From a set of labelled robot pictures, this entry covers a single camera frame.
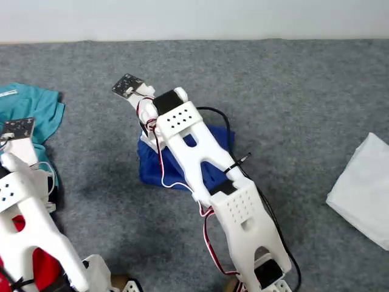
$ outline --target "red cloth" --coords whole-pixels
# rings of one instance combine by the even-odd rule
[[[26,223],[23,216],[17,216],[13,219],[13,222],[18,231],[23,230]],[[57,277],[60,275],[61,266],[60,263],[48,253],[42,249],[37,248],[32,254],[33,271],[35,284],[41,291],[47,288],[50,284],[54,283]],[[12,292],[9,288],[9,283],[0,275],[0,292]]]

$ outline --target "white wall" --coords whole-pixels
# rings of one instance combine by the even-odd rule
[[[0,0],[0,42],[386,38],[387,0]]]

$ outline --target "white cloth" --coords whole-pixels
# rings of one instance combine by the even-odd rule
[[[355,150],[327,204],[360,232],[389,250],[389,146],[375,134]]]

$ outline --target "black cable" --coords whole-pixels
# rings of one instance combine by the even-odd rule
[[[2,274],[7,279],[8,283],[10,284],[10,287],[14,287],[15,285],[17,285],[17,282],[12,279],[11,275],[2,266],[0,266],[0,274]],[[24,292],[21,287],[18,287],[16,290],[18,290],[19,292]]]
[[[232,141],[231,141],[231,126],[230,126],[230,122],[229,122],[229,119],[226,116],[226,114],[224,114],[222,111],[220,111],[220,110],[218,110],[216,108],[212,108],[212,107],[209,107],[209,106],[199,106],[199,107],[197,107],[197,109],[198,110],[213,111],[214,113],[217,113],[220,116],[222,116],[222,118],[224,119],[224,122],[225,122],[225,127],[227,129],[227,145],[228,145],[230,156],[234,160],[234,163],[240,168],[240,170],[242,171],[243,175],[246,178],[252,180],[251,177],[243,170],[242,165],[238,162],[238,160],[236,159],[236,157],[235,157],[235,155],[233,153]],[[255,184],[255,186],[256,186],[256,189],[257,189],[258,193],[260,194],[261,199],[265,203],[265,205],[266,205],[266,207],[267,207],[267,209],[268,209],[268,211],[270,213],[270,217],[273,219],[274,225],[275,225],[275,227],[277,229],[278,234],[280,235],[280,239],[281,239],[281,242],[282,242],[282,244],[284,246],[284,249],[285,249],[286,253],[288,254],[288,256],[291,258],[293,265],[295,266],[295,269],[296,269],[296,272],[297,272],[297,285],[293,289],[293,292],[297,292],[300,289],[300,287],[301,287],[301,278],[302,278],[302,276],[301,276],[300,267],[299,267],[296,259],[294,258],[293,254],[291,253],[289,247],[287,246],[287,244],[285,242],[285,239],[284,239],[284,236],[282,234],[280,225],[278,224],[278,220],[277,220],[277,218],[276,218],[276,216],[274,214],[274,211],[273,211],[272,206],[270,205],[270,202],[267,200],[267,198],[265,197],[265,195],[262,192],[262,190],[256,184]]]
[[[10,138],[8,138],[7,140],[5,140],[5,143],[4,144],[0,144],[0,151],[4,149],[4,147],[7,145],[8,141],[9,141]]]

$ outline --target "black circuit board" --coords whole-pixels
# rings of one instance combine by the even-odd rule
[[[143,80],[130,74],[125,74],[113,87],[112,91],[127,99],[131,92],[136,91],[143,84]]]
[[[8,120],[4,123],[2,129],[3,134],[13,133],[14,137],[10,137],[10,140],[23,139],[31,137],[34,130],[35,119],[33,117],[27,117],[25,119]]]

